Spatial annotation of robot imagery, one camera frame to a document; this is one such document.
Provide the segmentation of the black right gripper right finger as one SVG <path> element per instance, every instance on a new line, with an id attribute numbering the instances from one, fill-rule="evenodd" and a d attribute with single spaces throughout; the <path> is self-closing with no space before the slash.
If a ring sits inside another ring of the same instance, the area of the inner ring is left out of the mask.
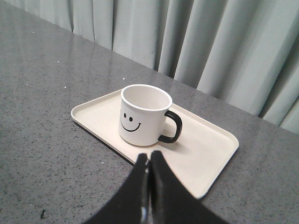
<path id="1" fill-rule="evenodd" d="M 226 224 L 202 205 L 174 175 L 162 152 L 150 158 L 150 190 L 155 224 Z"/>

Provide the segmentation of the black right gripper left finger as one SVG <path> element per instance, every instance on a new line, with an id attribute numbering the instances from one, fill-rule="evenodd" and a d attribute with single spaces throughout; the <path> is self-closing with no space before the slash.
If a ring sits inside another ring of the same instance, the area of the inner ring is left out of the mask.
<path id="1" fill-rule="evenodd" d="M 125 182 L 86 224 L 146 224 L 149 213 L 149 161 L 139 154 Z"/>

